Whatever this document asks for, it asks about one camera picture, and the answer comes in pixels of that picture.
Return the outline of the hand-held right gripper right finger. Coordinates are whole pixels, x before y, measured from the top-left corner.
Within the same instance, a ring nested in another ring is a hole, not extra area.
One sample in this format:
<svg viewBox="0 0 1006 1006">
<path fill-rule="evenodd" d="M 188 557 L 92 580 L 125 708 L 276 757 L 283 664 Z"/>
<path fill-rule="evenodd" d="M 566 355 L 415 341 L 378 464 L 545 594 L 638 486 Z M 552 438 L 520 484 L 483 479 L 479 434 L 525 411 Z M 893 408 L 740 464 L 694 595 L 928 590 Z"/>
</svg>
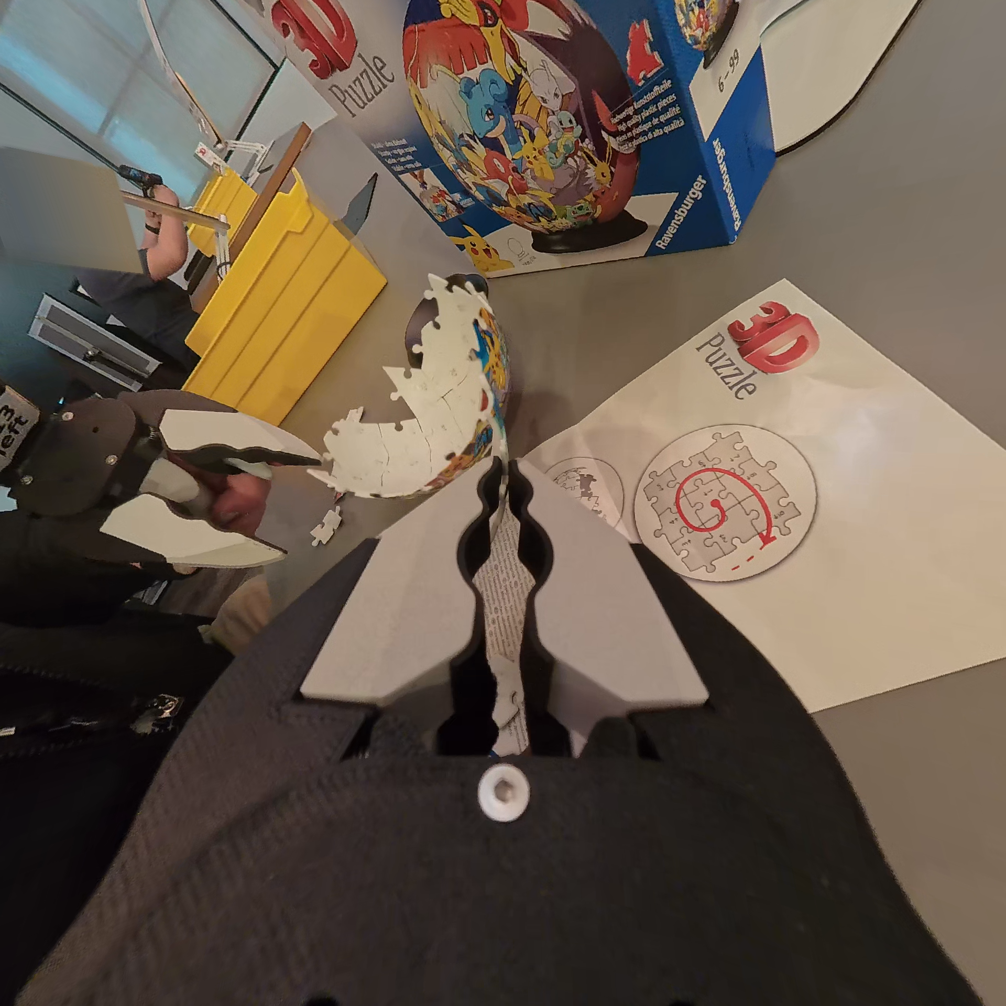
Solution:
<svg viewBox="0 0 1006 1006">
<path fill-rule="evenodd" d="M 530 752 L 568 757 L 604 719 L 704 704 L 629 541 L 524 460 L 510 463 L 508 500 L 533 581 L 519 654 Z"/>
</svg>

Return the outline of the white instruction leaflet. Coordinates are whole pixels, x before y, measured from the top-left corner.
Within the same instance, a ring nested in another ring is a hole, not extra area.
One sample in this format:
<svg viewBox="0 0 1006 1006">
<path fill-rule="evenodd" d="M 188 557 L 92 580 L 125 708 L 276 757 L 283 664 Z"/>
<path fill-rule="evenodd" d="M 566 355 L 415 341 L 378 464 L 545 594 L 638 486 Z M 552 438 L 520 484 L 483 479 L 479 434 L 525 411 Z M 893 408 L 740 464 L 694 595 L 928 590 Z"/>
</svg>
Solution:
<svg viewBox="0 0 1006 1006">
<path fill-rule="evenodd" d="M 1004 450 L 788 280 L 527 458 L 810 712 L 1004 657 Z"/>
</svg>

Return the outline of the person's left hand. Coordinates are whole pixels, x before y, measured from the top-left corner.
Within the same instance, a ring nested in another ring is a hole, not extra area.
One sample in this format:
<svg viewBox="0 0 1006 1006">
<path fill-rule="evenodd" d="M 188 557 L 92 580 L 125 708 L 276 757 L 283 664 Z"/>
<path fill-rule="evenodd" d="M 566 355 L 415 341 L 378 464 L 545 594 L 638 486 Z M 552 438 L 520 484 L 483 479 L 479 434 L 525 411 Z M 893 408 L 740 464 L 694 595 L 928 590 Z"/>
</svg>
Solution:
<svg viewBox="0 0 1006 1006">
<path fill-rule="evenodd" d="M 217 474 L 183 461 L 174 463 L 208 494 L 208 501 L 200 504 L 205 520 L 225 532 L 247 537 L 257 534 L 267 509 L 270 480 L 244 471 Z"/>
</svg>

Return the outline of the grey partition board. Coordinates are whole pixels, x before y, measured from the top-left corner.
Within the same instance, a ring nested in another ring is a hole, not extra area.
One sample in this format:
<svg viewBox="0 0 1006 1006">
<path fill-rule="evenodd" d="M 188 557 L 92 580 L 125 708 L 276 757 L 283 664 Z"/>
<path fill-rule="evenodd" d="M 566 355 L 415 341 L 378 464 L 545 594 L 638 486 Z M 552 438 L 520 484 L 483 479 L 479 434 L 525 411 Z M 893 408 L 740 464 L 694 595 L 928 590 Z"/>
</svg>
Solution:
<svg viewBox="0 0 1006 1006">
<path fill-rule="evenodd" d="M 77 159 L 1 149 L 1 258 L 142 274 L 119 180 Z"/>
</svg>

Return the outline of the partly built puzzle ball shell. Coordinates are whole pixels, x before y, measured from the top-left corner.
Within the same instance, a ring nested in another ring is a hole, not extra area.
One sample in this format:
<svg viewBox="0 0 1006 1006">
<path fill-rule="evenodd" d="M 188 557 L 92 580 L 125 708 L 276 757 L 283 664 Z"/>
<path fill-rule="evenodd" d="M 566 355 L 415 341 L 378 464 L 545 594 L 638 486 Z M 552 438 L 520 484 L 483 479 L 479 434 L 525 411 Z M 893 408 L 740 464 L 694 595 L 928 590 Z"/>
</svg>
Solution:
<svg viewBox="0 0 1006 1006">
<path fill-rule="evenodd" d="M 423 297 L 438 317 L 421 333 L 421 368 L 385 367 L 409 420 L 369 422 L 355 409 L 324 436 L 322 467 L 308 473 L 338 494 L 411 498 L 432 493 L 490 456 L 508 452 L 511 391 L 504 332 L 488 295 L 448 289 L 429 275 Z"/>
</svg>

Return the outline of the silver metal case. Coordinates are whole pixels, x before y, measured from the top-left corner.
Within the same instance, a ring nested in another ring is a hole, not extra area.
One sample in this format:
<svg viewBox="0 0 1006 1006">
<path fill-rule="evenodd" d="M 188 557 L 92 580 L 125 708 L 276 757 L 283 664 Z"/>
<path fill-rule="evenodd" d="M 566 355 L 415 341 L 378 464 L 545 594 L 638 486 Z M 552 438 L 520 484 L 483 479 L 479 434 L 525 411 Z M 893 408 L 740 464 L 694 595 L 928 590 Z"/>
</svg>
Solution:
<svg viewBox="0 0 1006 1006">
<path fill-rule="evenodd" d="M 41 298 L 28 336 L 127 391 L 141 390 L 161 365 L 49 295 Z"/>
</svg>

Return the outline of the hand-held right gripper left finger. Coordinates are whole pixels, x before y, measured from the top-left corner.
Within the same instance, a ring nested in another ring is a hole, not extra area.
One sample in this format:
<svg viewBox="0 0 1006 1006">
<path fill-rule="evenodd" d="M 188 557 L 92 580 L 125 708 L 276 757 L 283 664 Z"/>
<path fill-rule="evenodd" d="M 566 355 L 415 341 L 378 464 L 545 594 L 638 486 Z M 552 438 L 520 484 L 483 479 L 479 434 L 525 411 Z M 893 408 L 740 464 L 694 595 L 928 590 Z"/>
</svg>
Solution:
<svg viewBox="0 0 1006 1006">
<path fill-rule="evenodd" d="M 491 552 L 504 474 L 498 458 L 477 463 L 373 542 L 304 698 L 408 719 L 438 753 L 491 752 L 498 687 L 474 577 Z"/>
</svg>

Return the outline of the white plastic mat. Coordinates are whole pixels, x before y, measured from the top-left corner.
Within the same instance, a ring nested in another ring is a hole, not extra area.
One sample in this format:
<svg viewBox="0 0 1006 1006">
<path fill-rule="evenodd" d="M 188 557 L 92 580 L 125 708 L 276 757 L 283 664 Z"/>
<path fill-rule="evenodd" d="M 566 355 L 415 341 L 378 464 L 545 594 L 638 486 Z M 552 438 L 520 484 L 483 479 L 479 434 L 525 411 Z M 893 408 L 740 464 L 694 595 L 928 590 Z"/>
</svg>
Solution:
<svg viewBox="0 0 1006 1006">
<path fill-rule="evenodd" d="M 917 1 L 761 2 L 775 153 L 822 133 L 856 101 Z"/>
</svg>

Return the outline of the black puzzle ball stand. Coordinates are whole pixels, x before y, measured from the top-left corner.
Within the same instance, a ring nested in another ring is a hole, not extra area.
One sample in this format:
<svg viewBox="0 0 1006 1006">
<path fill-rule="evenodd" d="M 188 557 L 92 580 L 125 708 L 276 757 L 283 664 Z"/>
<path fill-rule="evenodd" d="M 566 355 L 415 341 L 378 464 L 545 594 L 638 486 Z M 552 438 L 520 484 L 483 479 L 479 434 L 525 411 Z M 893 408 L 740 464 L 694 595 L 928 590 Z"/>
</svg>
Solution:
<svg viewBox="0 0 1006 1006">
<path fill-rule="evenodd" d="M 456 272 L 446 277 L 445 282 L 449 290 L 453 290 L 456 287 L 462 288 L 467 283 L 470 283 L 478 293 L 485 296 L 489 293 L 488 281 L 479 274 L 462 274 L 461 272 Z M 421 368 L 420 344 L 422 329 L 428 323 L 433 322 L 436 317 L 438 317 L 438 305 L 436 305 L 435 298 L 424 297 L 409 318 L 406 333 L 404 334 L 404 345 L 406 346 L 410 367 Z"/>
</svg>

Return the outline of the yellow plastic tray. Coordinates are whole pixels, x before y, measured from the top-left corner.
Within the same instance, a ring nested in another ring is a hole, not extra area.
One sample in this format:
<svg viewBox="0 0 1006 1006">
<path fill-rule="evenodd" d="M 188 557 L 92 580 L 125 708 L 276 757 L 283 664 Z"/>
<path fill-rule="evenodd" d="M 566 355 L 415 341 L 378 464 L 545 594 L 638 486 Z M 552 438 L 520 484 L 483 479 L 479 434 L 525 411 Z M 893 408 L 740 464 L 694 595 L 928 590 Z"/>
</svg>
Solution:
<svg viewBox="0 0 1006 1006">
<path fill-rule="evenodd" d="M 279 425 L 387 279 L 302 175 L 278 194 L 199 314 L 183 389 Z"/>
</svg>

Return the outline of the shiny metal buckle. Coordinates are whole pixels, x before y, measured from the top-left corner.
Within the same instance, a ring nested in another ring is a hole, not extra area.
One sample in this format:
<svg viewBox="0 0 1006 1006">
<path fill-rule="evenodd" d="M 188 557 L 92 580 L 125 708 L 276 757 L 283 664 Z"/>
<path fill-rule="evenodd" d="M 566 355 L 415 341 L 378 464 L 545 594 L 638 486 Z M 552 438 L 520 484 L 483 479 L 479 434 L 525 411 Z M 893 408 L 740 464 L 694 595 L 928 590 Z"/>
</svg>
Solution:
<svg viewBox="0 0 1006 1006">
<path fill-rule="evenodd" d="M 129 724 L 129 729 L 137 736 L 169 735 L 181 723 L 185 707 L 185 697 L 160 693 L 149 698 L 138 709 Z"/>
</svg>

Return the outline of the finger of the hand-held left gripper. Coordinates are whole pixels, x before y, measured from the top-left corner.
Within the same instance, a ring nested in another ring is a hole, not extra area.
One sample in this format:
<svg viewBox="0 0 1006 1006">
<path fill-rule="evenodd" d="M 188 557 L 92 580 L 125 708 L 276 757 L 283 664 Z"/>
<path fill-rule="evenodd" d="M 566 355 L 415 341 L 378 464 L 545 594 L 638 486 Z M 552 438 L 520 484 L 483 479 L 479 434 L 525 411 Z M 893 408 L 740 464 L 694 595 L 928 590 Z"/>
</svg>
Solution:
<svg viewBox="0 0 1006 1006">
<path fill-rule="evenodd" d="M 223 530 L 209 519 L 213 493 L 188 500 L 152 493 L 97 504 L 97 551 L 104 561 L 196 568 L 252 568 L 283 561 L 287 552 L 256 536 Z"/>
<path fill-rule="evenodd" d="M 242 412 L 167 409 L 159 434 L 170 455 L 215 474 L 244 466 L 308 467 L 321 461 L 295 434 Z"/>
</svg>

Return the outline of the glass partition panel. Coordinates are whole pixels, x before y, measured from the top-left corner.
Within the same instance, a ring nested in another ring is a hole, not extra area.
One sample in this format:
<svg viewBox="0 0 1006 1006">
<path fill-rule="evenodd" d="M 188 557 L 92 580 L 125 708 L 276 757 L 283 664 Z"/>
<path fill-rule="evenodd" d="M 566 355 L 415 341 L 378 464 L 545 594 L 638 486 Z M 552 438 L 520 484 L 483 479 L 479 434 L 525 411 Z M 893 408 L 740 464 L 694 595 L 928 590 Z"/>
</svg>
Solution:
<svg viewBox="0 0 1006 1006">
<path fill-rule="evenodd" d="M 282 57 L 240 2 L 153 1 L 170 67 L 226 138 L 243 136 Z M 15 94 L 112 166 L 161 175 L 184 199 L 205 181 L 203 138 L 137 2 L 3 1 L 2 97 Z"/>
</svg>

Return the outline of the blue puzzle box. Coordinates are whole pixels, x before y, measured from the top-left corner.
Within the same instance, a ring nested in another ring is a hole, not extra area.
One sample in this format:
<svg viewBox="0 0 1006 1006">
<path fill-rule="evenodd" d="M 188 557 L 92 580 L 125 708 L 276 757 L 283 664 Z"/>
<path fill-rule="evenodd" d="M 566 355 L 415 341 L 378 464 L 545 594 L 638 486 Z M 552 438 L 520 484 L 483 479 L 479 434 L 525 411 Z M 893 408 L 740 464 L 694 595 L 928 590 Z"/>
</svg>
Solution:
<svg viewBox="0 0 1006 1006">
<path fill-rule="evenodd" d="M 748 2 L 268 1 L 485 275 L 731 245 L 777 153 Z"/>
</svg>

